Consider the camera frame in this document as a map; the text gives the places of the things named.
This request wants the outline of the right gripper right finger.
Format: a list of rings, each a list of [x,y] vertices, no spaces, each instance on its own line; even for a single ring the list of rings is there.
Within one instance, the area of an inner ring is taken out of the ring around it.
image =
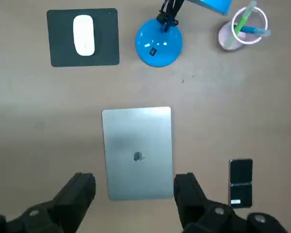
[[[184,233],[286,233],[273,216],[239,217],[232,207],[208,199],[193,173],[174,178],[174,199]]]

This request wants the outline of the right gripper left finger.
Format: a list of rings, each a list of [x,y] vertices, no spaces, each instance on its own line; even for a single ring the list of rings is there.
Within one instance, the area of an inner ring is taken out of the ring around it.
[[[75,233],[96,195],[91,173],[75,173],[52,199],[7,221],[0,215],[0,233]]]

